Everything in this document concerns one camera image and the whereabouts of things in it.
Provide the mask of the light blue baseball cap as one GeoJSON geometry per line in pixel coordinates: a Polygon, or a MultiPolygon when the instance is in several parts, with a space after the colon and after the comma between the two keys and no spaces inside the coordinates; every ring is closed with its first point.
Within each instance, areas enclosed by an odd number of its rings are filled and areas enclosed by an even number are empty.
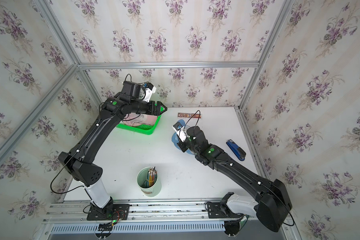
{"type": "Polygon", "coordinates": [[[182,148],[178,145],[178,143],[181,142],[181,140],[185,140],[184,137],[186,137],[187,139],[189,139],[189,141],[194,140],[195,137],[194,136],[190,136],[187,132],[187,130],[190,127],[186,125],[186,122],[183,119],[178,120],[174,125],[173,125],[173,130],[174,130],[174,134],[172,135],[172,142],[174,144],[174,146],[178,149],[178,150],[182,150],[182,148]]]}

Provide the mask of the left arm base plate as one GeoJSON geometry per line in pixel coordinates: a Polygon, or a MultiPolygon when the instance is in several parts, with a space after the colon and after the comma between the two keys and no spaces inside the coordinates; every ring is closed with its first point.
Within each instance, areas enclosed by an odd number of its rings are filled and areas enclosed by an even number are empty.
{"type": "Polygon", "coordinates": [[[90,210],[87,213],[87,221],[126,220],[130,210],[129,204],[113,204],[112,207],[107,205],[103,209],[93,204],[90,204],[90,206],[90,210]]]}

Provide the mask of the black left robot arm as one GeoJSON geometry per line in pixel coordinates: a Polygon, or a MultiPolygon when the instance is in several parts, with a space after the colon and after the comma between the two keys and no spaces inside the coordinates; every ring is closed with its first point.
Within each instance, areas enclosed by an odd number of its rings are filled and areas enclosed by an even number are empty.
{"type": "Polygon", "coordinates": [[[122,90],[107,98],[101,105],[98,117],[83,138],[69,151],[61,152],[58,160],[64,169],[82,183],[91,205],[104,215],[113,210],[113,199],[107,193],[103,181],[103,169],[94,164],[95,157],[112,130],[129,114],[161,116],[167,107],[151,100],[156,87],[125,81],[122,90]]]}

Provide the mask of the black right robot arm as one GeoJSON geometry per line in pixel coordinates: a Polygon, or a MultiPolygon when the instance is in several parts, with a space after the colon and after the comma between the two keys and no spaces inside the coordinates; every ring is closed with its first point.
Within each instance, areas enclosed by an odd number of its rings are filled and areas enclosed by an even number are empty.
{"type": "Polygon", "coordinates": [[[210,144],[199,127],[185,129],[176,123],[173,128],[177,136],[176,145],[182,152],[190,151],[202,165],[230,178],[254,200],[249,203],[235,193],[228,193],[221,201],[224,210],[239,216],[256,216],[267,229],[279,231],[293,208],[283,182],[278,179],[271,181],[250,171],[222,148],[210,144]]]}

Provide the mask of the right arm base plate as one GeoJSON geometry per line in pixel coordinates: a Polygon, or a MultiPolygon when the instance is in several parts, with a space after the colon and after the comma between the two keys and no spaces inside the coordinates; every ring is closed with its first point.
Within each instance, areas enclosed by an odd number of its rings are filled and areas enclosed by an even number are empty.
{"type": "Polygon", "coordinates": [[[205,209],[209,219],[240,219],[244,214],[233,213],[226,205],[220,202],[205,202],[205,209]]]}

